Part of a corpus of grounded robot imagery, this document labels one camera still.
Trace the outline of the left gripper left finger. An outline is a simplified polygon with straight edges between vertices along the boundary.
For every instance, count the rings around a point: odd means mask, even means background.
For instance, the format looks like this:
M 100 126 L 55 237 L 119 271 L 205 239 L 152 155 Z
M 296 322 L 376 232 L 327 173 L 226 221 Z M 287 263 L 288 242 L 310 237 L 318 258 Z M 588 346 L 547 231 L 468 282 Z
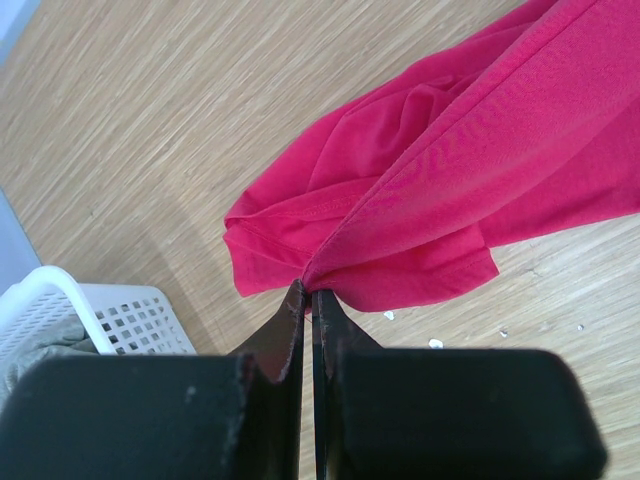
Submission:
M 294 479 L 306 294 L 226 356 L 39 363 L 1 416 L 5 479 Z

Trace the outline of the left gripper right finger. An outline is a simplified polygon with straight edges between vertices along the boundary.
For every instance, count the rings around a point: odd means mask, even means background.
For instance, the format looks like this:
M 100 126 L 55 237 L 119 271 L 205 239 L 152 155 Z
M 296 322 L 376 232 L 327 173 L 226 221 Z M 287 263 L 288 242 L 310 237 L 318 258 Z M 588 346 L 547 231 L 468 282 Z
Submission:
M 320 479 L 598 479 L 583 390 L 536 349 L 385 348 L 333 292 L 312 302 Z

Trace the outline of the red t shirt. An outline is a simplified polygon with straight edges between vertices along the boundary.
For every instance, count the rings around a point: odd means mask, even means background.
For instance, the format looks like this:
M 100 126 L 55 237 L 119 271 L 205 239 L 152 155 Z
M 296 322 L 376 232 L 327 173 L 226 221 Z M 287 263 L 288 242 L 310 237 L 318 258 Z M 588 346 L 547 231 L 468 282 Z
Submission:
M 529 1 L 322 117 L 226 215 L 244 296 L 453 299 L 494 247 L 639 210 L 639 5 Z

